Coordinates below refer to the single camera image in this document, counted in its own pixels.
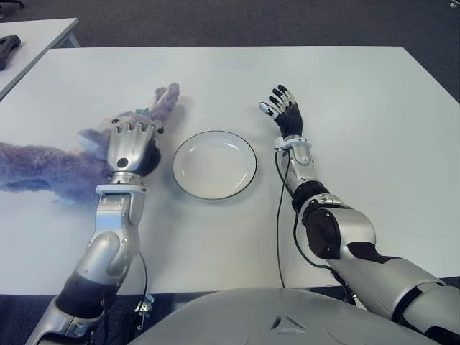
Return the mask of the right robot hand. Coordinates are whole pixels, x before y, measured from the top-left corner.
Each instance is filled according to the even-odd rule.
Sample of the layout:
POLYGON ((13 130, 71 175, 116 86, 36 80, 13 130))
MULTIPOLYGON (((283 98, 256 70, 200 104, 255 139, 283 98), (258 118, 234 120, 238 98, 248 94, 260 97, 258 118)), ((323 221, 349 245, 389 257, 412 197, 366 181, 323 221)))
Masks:
POLYGON ((259 109, 280 128, 283 138, 302 136, 303 118, 294 95, 284 85, 272 89, 269 102, 259 102, 259 109))

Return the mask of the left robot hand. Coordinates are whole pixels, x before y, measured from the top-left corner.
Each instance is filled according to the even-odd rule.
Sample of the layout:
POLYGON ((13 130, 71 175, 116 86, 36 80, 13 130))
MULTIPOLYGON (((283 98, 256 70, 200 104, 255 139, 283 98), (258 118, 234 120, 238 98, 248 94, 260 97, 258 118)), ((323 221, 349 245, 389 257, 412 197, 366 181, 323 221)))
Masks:
POLYGON ((139 121, 115 126, 110 133, 107 165, 112 173, 131 173, 145 177, 161 160, 155 123, 139 121))

